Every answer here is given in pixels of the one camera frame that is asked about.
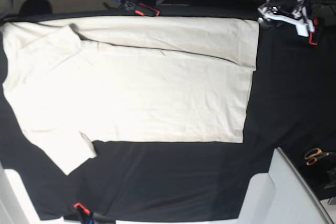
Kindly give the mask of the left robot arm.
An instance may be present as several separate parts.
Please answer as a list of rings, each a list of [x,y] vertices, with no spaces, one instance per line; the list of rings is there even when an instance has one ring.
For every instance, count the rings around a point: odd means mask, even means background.
[[[309,37],[316,25],[308,11],[308,0],[265,0],[258,7],[257,21],[262,28],[270,28],[283,23],[293,25],[301,37]]]

